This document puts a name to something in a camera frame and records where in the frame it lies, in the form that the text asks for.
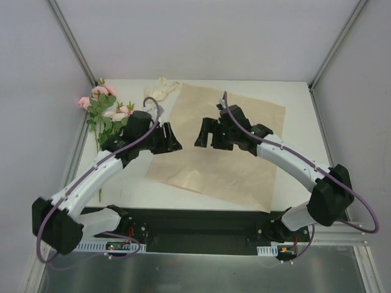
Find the pink fake flower stem four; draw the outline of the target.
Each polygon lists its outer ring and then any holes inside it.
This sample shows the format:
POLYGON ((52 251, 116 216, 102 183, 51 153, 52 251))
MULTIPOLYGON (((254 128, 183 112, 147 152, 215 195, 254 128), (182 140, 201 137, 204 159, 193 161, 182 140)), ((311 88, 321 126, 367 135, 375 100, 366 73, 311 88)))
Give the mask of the pink fake flower stem four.
POLYGON ((129 117, 134 110, 134 104, 129 102, 128 105, 124 105, 122 102, 117 103, 115 114, 112 117, 113 121, 122 121, 124 118, 129 117))

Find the kraft wrapping paper sheet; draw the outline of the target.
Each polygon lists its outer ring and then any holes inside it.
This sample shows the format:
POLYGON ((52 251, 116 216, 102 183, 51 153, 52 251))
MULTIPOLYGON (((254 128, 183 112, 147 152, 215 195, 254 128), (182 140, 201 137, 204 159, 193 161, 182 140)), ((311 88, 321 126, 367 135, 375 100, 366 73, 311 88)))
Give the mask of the kraft wrapping paper sheet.
POLYGON ((218 118, 223 91, 184 84, 169 116, 183 149, 154 156, 147 178, 181 190, 187 198, 270 212, 277 167, 234 146, 217 150, 195 147, 202 120, 218 118))

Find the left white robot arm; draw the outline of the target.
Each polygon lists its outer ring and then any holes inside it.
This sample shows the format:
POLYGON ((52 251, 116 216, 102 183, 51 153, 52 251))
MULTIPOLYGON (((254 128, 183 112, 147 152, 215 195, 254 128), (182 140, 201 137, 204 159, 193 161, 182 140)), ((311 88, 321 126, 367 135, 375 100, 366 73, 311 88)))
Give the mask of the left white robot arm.
POLYGON ((40 252, 42 242, 67 255, 84 237, 107 232, 115 237, 129 236, 130 217, 122 208, 112 204, 88 214, 83 214, 83 209, 140 152, 165 154, 182 148, 169 122, 160 123, 148 112, 135 111, 125 126, 106 139, 93 162, 78 177, 51 198, 40 197, 33 202, 36 252, 40 252))

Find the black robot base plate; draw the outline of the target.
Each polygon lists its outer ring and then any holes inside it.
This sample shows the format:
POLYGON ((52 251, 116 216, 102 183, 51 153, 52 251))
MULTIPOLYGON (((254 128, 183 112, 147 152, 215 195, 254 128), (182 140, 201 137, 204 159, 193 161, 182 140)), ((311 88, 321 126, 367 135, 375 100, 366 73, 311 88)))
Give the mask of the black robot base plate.
POLYGON ((256 255, 275 244, 266 235, 279 213, 126 208, 126 226, 115 237, 133 236, 149 253, 256 255))

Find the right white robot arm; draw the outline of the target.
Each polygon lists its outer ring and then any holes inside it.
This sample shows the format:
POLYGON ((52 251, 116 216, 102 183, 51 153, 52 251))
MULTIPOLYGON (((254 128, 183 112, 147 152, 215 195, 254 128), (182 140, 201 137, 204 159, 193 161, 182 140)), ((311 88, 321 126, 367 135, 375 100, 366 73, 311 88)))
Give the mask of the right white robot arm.
POLYGON ((283 145, 282 139, 262 124, 252 125, 237 105, 219 109, 218 119, 205 117, 194 145, 231 151, 234 146, 265 159, 298 180, 310 193, 309 201, 288 208, 273 222, 264 226, 262 234, 275 242, 285 242, 297 230, 318 223, 331 226, 354 197, 339 184, 351 187, 347 169, 342 165, 329 167, 323 175, 310 159, 283 145))

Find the pink fake flower stem one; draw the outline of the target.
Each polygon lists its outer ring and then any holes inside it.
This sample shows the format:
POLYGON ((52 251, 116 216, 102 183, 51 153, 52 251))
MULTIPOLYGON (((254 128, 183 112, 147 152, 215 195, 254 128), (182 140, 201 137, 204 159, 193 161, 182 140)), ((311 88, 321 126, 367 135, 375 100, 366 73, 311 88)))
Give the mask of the pink fake flower stem one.
POLYGON ((91 127, 93 125, 96 126, 97 134, 99 136, 101 118, 103 117, 103 114, 110 110, 110 108, 117 101, 116 95, 117 93, 115 88, 105 83, 103 78, 101 78, 96 86, 92 89, 89 96, 91 106, 89 108, 90 115, 87 112, 87 124, 89 125, 90 131, 93 134, 93 138, 94 133, 91 127))

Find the pink fake flower stem three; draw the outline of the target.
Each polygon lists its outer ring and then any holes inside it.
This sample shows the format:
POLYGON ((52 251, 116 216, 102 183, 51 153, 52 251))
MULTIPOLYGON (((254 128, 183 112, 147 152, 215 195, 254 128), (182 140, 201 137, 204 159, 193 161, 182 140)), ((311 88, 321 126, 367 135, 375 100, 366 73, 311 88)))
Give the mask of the pink fake flower stem three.
POLYGON ((127 124, 128 117, 133 113, 133 110, 134 103, 129 102, 128 105, 124 105, 122 102, 117 102, 115 110, 108 110, 103 114, 98 136, 100 146, 127 124))

